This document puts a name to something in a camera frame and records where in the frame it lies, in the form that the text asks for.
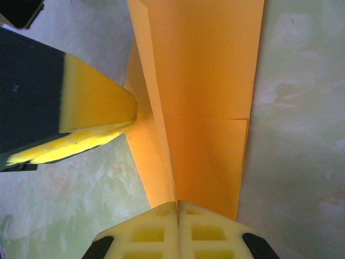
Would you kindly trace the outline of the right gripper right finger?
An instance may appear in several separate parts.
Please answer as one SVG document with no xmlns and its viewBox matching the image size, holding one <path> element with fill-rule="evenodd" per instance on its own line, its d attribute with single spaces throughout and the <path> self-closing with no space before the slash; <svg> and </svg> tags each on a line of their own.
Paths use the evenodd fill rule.
<svg viewBox="0 0 345 259">
<path fill-rule="evenodd" d="M 188 201 L 178 201 L 180 259 L 280 259 L 254 229 Z"/>
</svg>

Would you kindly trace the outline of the orange square paper sheet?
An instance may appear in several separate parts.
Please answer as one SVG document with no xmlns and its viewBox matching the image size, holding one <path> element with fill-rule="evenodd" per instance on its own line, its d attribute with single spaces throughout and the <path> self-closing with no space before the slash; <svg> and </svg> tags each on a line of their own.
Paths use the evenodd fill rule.
<svg viewBox="0 0 345 259">
<path fill-rule="evenodd" d="M 135 40 L 126 134 L 149 204 L 235 219 L 264 0 L 127 0 Z"/>
</svg>

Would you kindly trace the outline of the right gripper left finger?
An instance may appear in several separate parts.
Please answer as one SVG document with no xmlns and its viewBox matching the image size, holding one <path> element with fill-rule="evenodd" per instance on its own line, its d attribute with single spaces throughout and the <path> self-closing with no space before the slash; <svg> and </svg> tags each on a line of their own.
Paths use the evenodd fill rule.
<svg viewBox="0 0 345 259">
<path fill-rule="evenodd" d="M 178 259 L 176 204 L 164 203 L 100 232 L 85 259 Z"/>
</svg>

